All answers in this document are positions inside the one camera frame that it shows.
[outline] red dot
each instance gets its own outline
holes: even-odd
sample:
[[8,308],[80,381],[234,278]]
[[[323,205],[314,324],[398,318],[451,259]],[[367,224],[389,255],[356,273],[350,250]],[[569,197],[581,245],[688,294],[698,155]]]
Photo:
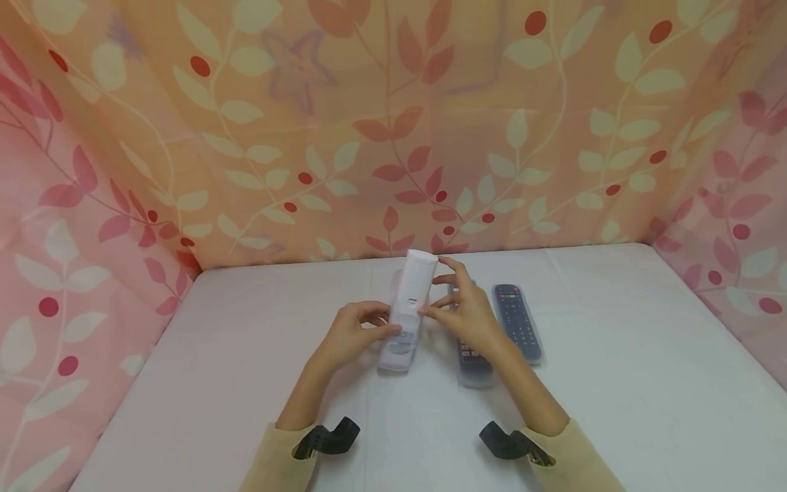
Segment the red dot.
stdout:
[[39,313],[41,313],[41,316],[51,318],[57,314],[57,311],[60,311],[60,305],[54,298],[44,298],[39,302]]
[[664,158],[667,156],[666,150],[659,150],[658,152],[654,152],[650,154],[650,163],[651,164],[659,164]]
[[713,285],[719,285],[722,282],[722,274],[716,270],[711,270],[708,272],[708,282]]
[[541,10],[536,10],[525,19],[525,32],[531,36],[541,34],[546,27],[546,14]]
[[76,368],[79,367],[79,359],[74,357],[73,355],[69,355],[65,357],[60,364],[57,366],[57,374],[59,375],[71,375],[76,371]]
[[198,57],[197,55],[191,57],[191,68],[194,70],[194,73],[200,77],[207,77],[210,75],[210,65],[208,65],[208,62],[205,61],[203,57]]
[[735,236],[735,239],[740,239],[741,241],[748,239],[751,233],[752,230],[749,229],[746,224],[738,224],[733,228],[733,236]]
[[781,313],[781,304],[771,298],[762,298],[759,300],[759,308],[768,314]]
[[65,62],[63,57],[60,56],[60,54],[57,51],[50,50],[50,56],[52,57],[54,62],[57,63],[57,66],[60,67],[60,70],[62,70],[63,72],[68,71],[68,63]]
[[672,23],[669,20],[662,20],[650,30],[650,42],[653,44],[661,43],[672,32]]

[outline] black clip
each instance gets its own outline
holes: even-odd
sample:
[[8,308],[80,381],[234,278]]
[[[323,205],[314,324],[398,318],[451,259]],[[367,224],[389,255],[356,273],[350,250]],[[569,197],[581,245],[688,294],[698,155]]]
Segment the black clip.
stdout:
[[353,447],[355,438],[359,434],[358,424],[347,417],[343,418],[333,431],[318,425],[301,439],[293,453],[293,458],[306,460],[312,457],[315,451],[322,454],[344,454]]
[[478,436],[489,451],[501,460],[518,460],[529,454],[537,464],[548,466],[552,463],[549,455],[525,434],[513,431],[508,435],[497,422],[489,422]]

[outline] beige sleeve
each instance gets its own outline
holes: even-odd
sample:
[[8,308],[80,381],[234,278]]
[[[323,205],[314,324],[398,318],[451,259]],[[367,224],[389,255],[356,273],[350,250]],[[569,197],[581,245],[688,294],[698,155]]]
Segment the beige sleeve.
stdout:
[[551,438],[527,427],[520,431],[555,462],[541,466],[530,461],[545,492],[625,492],[576,421],[571,420],[563,432]]
[[280,431],[269,424],[238,492],[305,492],[317,456],[314,453],[308,460],[296,460],[292,452],[313,428]]

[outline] black remote control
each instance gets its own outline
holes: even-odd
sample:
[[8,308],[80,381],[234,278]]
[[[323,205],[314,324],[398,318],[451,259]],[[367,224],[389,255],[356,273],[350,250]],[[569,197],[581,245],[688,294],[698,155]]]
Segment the black remote control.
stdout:
[[538,334],[527,308],[522,291],[516,285],[505,283],[493,288],[497,319],[506,335],[519,347],[522,355],[531,364],[541,362],[543,352]]

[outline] remote control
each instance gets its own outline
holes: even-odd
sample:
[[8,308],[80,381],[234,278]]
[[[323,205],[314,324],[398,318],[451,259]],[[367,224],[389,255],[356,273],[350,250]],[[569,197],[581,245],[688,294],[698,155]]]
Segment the remote control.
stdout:
[[543,355],[541,343],[522,291],[516,285],[505,283],[494,286],[493,293],[497,319],[506,335],[529,363],[538,364]]
[[[459,286],[454,283],[448,285],[449,294],[458,294]],[[451,305],[451,309],[456,309],[456,305]],[[459,352],[459,383],[469,388],[485,388],[494,383],[494,370],[481,354],[467,346],[461,340],[456,340],[456,348]]]

